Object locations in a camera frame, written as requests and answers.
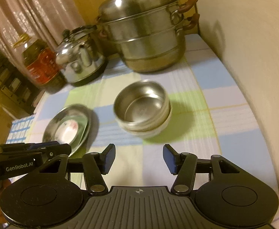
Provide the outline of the white floral small dish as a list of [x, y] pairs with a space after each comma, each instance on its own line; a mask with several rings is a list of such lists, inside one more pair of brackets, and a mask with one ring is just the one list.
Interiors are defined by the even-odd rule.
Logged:
[[62, 143], [71, 143], [75, 139], [78, 129], [77, 121], [74, 119], [66, 120], [57, 128], [55, 138]]

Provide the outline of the large stainless steel plate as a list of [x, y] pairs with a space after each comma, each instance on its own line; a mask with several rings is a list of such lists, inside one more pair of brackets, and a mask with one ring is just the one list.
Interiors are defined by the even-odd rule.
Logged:
[[69, 144], [70, 154], [75, 154], [89, 136], [91, 117], [92, 110], [82, 104], [72, 104], [63, 108], [46, 126], [42, 142]]

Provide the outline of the stainless steel bowl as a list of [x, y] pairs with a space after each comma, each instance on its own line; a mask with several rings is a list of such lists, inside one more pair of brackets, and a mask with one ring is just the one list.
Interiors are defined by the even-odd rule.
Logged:
[[126, 86], [115, 98], [115, 117], [134, 123], [151, 122], [152, 118], [165, 112], [169, 96], [164, 87], [152, 80], [140, 80]]

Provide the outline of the white ceramic bowl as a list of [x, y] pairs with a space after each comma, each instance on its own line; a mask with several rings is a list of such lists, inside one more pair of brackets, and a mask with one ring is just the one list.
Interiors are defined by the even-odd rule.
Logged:
[[148, 138], [153, 138], [154, 136], [159, 135], [169, 124], [169, 121], [171, 120], [172, 113], [169, 113], [167, 119], [158, 127], [148, 130], [148, 131], [142, 131], [142, 132], [136, 132], [136, 131], [131, 131], [127, 129], [123, 129], [123, 131], [139, 137], [141, 139], [148, 139]]

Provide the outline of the blue white patterned cloth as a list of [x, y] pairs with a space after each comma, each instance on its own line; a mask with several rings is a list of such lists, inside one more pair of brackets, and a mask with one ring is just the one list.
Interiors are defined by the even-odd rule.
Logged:
[[6, 144], [24, 143], [29, 134], [35, 114], [14, 120], [9, 131]]

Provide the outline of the dark shelf rack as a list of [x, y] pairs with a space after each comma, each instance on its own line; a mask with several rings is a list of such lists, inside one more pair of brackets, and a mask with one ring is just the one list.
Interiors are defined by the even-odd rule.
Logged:
[[0, 51], [0, 92], [29, 115], [41, 90], [25, 77]]

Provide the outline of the stainless steel kettle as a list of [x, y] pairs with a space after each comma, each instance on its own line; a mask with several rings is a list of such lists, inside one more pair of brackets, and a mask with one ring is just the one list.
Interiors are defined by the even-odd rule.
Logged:
[[106, 69], [108, 59], [93, 35], [95, 25], [65, 29], [63, 40], [55, 50], [55, 61], [66, 81], [74, 87], [97, 79]]

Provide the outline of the cooking oil bottle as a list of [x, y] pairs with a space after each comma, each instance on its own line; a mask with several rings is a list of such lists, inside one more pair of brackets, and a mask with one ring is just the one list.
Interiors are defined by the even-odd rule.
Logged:
[[55, 63], [55, 53], [45, 41], [23, 33], [13, 47], [22, 51], [24, 66], [40, 88], [54, 94], [66, 85], [66, 80]]

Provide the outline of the stainless steel steamer pot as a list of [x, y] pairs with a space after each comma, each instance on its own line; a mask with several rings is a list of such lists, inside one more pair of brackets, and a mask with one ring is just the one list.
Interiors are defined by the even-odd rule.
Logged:
[[185, 32], [200, 15], [184, 17], [198, 0], [106, 0], [99, 6], [100, 35], [112, 42], [125, 65], [138, 73], [171, 67], [185, 53]]

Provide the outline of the beige curtain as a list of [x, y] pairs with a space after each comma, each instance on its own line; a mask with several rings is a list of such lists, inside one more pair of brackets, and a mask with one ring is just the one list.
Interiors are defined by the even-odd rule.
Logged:
[[74, 0], [0, 0], [0, 50], [25, 76], [21, 51], [13, 47], [27, 33], [55, 49], [65, 29], [84, 25]]

